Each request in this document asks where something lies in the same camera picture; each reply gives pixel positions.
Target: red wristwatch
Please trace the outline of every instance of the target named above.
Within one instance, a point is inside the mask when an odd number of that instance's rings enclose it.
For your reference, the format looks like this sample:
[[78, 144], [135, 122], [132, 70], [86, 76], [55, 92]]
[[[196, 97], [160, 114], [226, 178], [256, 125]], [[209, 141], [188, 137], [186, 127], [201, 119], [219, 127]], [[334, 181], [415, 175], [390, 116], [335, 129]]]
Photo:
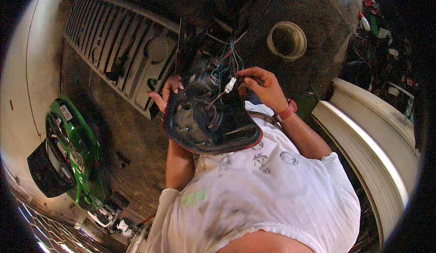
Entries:
[[297, 104], [294, 102], [294, 100], [290, 100], [288, 108], [285, 109], [282, 113], [274, 115], [273, 119], [276, 122], [283, 122], [290, 115], [294, 114], [296, 111], [297, 111]]

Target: finger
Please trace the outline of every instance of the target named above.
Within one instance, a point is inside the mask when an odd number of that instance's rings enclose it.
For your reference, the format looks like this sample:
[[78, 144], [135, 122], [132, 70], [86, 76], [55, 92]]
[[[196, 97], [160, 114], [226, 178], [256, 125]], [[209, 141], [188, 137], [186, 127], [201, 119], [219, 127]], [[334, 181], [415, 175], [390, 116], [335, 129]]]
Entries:
[[179, 85], [181, 85], [181, 82], [178, 80], [176, 76], [168, 78], [166, 82], [169, 84], [169, 86], [171, 87], [174, 93], [179, 92]]
[[245, 98], [248, 94], [248, 88], [245, 83], [238, 87], [239, 96]]
[[252, 67], [252, 68], [248, 68], [248, 69], [244, 69], [241, 71], [238, 71], [236, 76], [240, 76], [240, 77], [244, 77], [244, 76], [252, 76], [252, 77], [256, 77], [256, 78], [261, 78], [262, 80], [265, 81], [265, 79], [267, 77], [270, 76], [269, 71], [264, 70], [262, 68], [259, 68], [258, 66]]
[[247, 84], [247, 86], [252, 91], [254, 91], [257, 94], [257, 96], [260, 96], [260, 94], [261, 94], [261, 92], [263, 90], [263, 87], [259, 86], [258, 83], [255, 80], [253, 80], [253, 79], [251, 79], [249, 77], [246, 77], [244, 79], [244, 82]]
[[151, 97], [153, 101], [156, 103], [157, 107], [161, 110], [161, 112], [165, 112], [166, 101], [162, 99], [159, 93], [155, 91], [146, 92], [145, 95]]

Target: metal frame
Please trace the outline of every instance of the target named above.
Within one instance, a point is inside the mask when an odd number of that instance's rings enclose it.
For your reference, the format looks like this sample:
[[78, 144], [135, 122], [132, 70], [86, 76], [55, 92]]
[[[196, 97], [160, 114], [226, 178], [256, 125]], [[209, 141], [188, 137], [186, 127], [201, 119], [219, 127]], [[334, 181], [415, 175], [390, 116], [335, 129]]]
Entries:
[[16, 197], [19, 212], [29, 223], [37, 241], [49, 252], [110, 253], [80, 230], [52, 220]]

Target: wire connector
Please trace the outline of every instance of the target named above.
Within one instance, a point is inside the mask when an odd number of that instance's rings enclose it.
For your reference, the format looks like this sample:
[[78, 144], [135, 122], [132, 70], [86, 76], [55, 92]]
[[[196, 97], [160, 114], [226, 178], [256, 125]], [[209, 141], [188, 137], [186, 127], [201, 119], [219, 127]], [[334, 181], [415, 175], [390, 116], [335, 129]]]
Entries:
[[235, 83], [236, 83], [236, 77], [232, 77], [232, 79], [230, 79], [230, 82], [227, 83], [227, 85], [225, 86], [224, 92], [226, 93], [231, 92]]

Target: red trim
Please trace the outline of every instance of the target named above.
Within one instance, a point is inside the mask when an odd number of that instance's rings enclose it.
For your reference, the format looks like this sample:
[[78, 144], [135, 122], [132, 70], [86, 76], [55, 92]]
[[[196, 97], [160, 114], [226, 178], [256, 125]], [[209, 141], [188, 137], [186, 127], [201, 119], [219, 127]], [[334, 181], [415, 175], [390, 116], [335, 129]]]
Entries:
[[147, 217], [144, 221], [142, 221], [142, 224], [144, 225], [145, 223], [147, 223], [148, 221], [150, 221], [153, 217], [156, 216], [156, 213], [150, 215], [149, 217]]

